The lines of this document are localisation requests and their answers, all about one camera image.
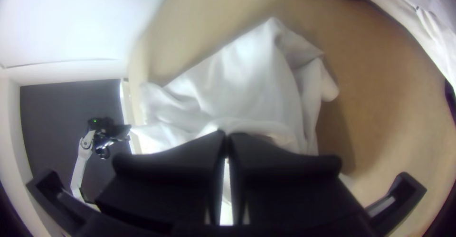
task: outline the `white cloth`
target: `white cloth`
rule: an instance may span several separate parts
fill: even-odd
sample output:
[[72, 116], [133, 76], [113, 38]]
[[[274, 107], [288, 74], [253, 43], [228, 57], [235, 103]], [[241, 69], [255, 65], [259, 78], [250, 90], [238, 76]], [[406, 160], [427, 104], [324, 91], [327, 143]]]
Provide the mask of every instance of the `white cloth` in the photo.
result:
[[322, 51], [277, 19], [244, 34], [165, 87], [142, 85], [149, 137], [143, 153], [160, 152], [217, 129], [267, 137], [301, 154], [318, 154], [315, 126], [321, 101], [339, 89]]

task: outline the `white fabric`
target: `white fabric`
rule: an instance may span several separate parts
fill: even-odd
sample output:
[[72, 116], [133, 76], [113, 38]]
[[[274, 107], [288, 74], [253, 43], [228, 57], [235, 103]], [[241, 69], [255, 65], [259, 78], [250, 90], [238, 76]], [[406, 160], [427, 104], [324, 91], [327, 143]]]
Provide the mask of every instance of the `white fabric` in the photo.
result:
[[322, 55], [272, 18], [165, 87], [144, 83], [146, 125], [132, 131], [150, 138], [143, 153], [220, 129], [266, 136], [291, 152], [317, 155], [321, 101], [339, 93]]
[[402, 24], [456, 88], [455, 0], [370, 0]]

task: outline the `tan surface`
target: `tan surface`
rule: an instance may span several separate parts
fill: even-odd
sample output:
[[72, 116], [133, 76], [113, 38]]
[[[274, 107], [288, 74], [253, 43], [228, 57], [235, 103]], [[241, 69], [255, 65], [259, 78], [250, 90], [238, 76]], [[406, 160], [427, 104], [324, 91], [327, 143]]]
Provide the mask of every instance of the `tan surface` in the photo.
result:
[[456, 178], [456, 129], [444, 78], [406, 30], [352, 0], [166, 0], [135, 49], [137, 86], [165, 84], [238, 35], [276, 16], [325, 52], [341, 94], [324, 104], [317, 126], [321, 153], [343, 158], [362, 205], [409, 172], [428, 192], [394, 236], [421, 235]]

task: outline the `white robotic arm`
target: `white robotic arm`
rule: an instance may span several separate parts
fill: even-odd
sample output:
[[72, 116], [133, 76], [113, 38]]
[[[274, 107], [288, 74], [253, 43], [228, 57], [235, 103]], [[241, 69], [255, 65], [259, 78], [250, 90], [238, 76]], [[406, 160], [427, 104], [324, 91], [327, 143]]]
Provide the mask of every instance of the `white robotic arm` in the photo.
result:
[[98, 209], [95, 204], [87, 203], [81, 193], [82, 178], [86, 169], [87, 161], [93, 151], [101, 159], [110, 156], [108, 146], [115, 142], [129, 141], [128, 133], [130, 125], [114, 125], [110, 118], [93, 118], [88, 121], [88, 130], [83, 138], [79, 140], [78, 156], [71, 178], [70, 188], [73, 196], [86, 205]]

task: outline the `black plastic part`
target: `black plastic part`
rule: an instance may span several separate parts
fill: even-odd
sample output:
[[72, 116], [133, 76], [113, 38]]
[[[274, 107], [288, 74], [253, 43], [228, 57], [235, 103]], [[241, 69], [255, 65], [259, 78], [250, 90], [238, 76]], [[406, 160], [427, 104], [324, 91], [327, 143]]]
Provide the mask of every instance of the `black plastic part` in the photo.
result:
[[382, 203], [394, 199], [389, 206], [370, 219], [370, 225], [382, 236], [387, 235], [412, 212], [426, 191], [427, 189], [412, 176], [402, 172], [394, 179], [388, 193], [366, 208], [370, 214]]
[[[226, 156], [234, 176], [231, 227], [218, 226]], [[423, 188], [400, 174], [388, 192], [398, 202], [369, 218], [338, 179], [339, 158], [293, 154], [223, 132], [162, 153], [118, 155], [113, 164], [116, 177], [96, 199], [102, 213], [64, 191], [53, 171], [27, 188], [69, 235], [81, 237], [382, 236], [413, 209], [422, 197], [415, 190]]]
[[236, 223], [243, 223], [248, 208], [251, 225], [312, 229], [347, 220], [359, 226], [347, 234], [376, 236], [364, 208], [338, 178], [340, 158], [294, 154], [243, 133], [230, 136], [230, 147]]
[[95, 202], [103, 213], [131, 224], [149, 227], [151, 220], [162, 233], [177, 222], [203, 225], [207, 211], [217, 224], [224, 141], [223, 132], [214, 132], [166, 152], [119, 155], [113, 160], [116, 178]]

